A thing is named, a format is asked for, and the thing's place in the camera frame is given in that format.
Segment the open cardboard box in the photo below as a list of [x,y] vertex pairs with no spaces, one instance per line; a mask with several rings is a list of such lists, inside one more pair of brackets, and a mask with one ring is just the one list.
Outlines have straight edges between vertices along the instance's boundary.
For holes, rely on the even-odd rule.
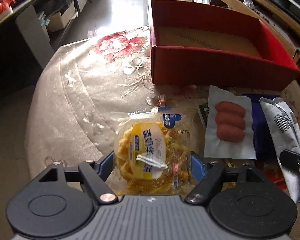
[[62,9],[59,12],[48,17],[49,24],[47,25],[47,29],[50,32],[55,32],[64,29],[67,24],[70,22],[74,14],[76,13],[74,1],[72,1],[69,5],[65,6],[65,10]]

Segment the floral beige tablecloth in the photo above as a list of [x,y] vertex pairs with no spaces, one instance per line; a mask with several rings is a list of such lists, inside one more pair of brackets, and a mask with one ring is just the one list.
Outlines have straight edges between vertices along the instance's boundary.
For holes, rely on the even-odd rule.
[[120,118],[164,106],[191,113],[190,149],[203,154],[197,106],[207,102],[209,89],[154,85],[149,35],[143,26],[57,50],[37,82],[27,121],[31,178],[56,161],[76,166],[109,154]]

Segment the yellow fried snack packet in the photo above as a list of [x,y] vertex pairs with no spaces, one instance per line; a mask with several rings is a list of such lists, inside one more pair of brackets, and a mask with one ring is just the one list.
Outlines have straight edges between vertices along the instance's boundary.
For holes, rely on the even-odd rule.
[[177,107],[118,118],[110,182],[115,193],[188,193],[196,184],[190,154],[193,116],[192,109]]

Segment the silver foil snack packet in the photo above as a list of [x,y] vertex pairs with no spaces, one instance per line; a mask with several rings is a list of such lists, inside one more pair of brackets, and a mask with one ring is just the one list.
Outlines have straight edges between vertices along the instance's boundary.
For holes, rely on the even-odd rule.
[[[266,117],[277,157],[284,150],[300,154],[300,128],[296,117],[283,98],[260,98],[260,105]],[[300,203],[300,174],[279,166],[283,173],[287,189],[292,200]]]

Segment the red cardboard box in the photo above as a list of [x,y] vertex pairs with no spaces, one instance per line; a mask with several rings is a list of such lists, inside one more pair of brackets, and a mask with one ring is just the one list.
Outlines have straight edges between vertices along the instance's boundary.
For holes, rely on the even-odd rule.
[[215,85],[282,91],[300,70],[258,18],[214,5],[149,0],[155,85]]

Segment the dark blue wafer packet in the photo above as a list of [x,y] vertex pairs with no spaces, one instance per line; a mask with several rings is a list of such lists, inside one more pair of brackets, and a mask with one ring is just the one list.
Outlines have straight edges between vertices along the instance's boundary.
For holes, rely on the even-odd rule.
[[273,100],[279,96],[273,94],[248,93],[242,94],[242,96],[247,96],[251,100],[253,118],[252,129],[254,132],[253,143],[257,161],[266,163],[276,161],[277,157],[273,140],[259,100],[260,98]]

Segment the red sausage vacuum pack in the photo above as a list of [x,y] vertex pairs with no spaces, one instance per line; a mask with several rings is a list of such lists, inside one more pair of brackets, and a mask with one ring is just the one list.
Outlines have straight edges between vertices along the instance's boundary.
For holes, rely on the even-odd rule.
[[204,157],[256,159],[251,99],[211,86]]

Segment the dark long side table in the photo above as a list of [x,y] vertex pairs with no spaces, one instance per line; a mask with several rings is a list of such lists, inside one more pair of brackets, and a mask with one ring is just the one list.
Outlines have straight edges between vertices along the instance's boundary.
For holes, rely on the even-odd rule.
[[[48,17],[74,1],[76,13],[59,31]],[[0,20],[0,70],[44,69],[88,0],[25,0]]]

